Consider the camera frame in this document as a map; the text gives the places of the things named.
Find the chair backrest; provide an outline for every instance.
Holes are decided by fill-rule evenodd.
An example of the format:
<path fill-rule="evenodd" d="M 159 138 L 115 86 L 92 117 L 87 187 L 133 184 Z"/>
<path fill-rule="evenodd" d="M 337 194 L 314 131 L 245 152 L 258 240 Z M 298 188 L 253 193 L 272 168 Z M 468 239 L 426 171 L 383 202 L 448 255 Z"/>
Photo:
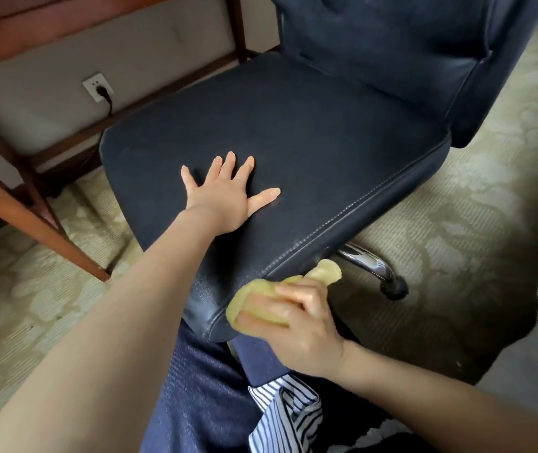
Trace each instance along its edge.
<path fill-rule="evenodd" d="M 538 0 L 273 2 L 282 53 L 432 113 L 457 147 L 472 140 L 538 22 Z"/>

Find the wooden table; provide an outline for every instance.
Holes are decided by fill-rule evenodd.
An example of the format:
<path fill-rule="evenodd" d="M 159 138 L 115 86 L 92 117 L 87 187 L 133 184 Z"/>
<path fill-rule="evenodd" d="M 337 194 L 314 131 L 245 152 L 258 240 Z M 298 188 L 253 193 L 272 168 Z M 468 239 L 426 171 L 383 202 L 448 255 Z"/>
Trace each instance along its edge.
<path fill-rule="evenodd" d="M 165 0 L 0 0 L 0 61 L 162 1 Z M 0 185 L 0 218 L 99 280 L 109 279 L 107 270 L 95 263 L 65 235 L 61 223 L 46 201 L 50 191 L 36 173 L 35 167 L 100 133 L 150 101 L 179 90 L 233 60 L 243 63 L 254 57 L 257 53 L 246 49 L 245 45 L 240 0 L 225 1 L 235 39 L 234 51 L 29 158 L 20 156 L 0 136 L 0 156 L 21 174 L 33 203 L 30 210 Z"/>

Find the forearm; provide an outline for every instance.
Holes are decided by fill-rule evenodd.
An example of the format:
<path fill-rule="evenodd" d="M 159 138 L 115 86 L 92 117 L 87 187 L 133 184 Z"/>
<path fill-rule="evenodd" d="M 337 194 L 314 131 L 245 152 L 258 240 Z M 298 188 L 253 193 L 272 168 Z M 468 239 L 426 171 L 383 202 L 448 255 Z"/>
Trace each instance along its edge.
<path fill-rule="evenodd" d="M 538 452 L 538 419 L 466 383 L 347 342 L 334 381 L 444 452 Z"/>
<path fill-rule="evenodd" d="M 138 450 L 210 222 L 181 213 L 49 352 L 0 413 L 0 451 Z"/>

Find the electrical socket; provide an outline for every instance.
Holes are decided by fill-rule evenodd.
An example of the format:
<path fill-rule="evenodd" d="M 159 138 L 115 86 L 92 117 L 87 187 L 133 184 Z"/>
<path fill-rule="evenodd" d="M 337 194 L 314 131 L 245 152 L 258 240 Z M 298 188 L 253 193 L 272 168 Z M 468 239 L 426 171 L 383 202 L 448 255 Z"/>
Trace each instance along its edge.
<path fill-rule="evenodd" d="M 91 94 L 91 97 L 93 100 L 95 100 L 97 103 L 100 101 L 104 101 L 104 98 L 97 93 L 97 88 L 99 86 L 103 86 L 108 91 L 108 94 L 114 95 L 114 89 L 110 86 L 107 79 L 105 79 L 105 76 L 101 73 L 97 73 L 95 75 L 92 75 L 89 79 L 85 79 L 82 82 L 82 85 L 87 90 L 89 94 Z"/>

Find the black leather chair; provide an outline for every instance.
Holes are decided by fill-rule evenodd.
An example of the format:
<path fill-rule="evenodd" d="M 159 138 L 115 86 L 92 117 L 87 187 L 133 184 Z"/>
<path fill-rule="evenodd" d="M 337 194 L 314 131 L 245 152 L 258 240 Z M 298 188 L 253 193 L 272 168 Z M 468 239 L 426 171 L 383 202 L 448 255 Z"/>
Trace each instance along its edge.
<path fill-rule="evenodd" d="M 233 150 L 256 158 L 250 194 L 282 189 L 199 268 L 184 319 L 209 341 L 237 334 L 224 312 L 243 284 L 339 250 L 402 297 L 386 263 L 345 245 L 470 142 L 538 22 L 538 0 L 273 2 L 281 53 L 157 101 L 101 143 L 144 250 L 184 208 L 181 165 L 201 179 Z"/>

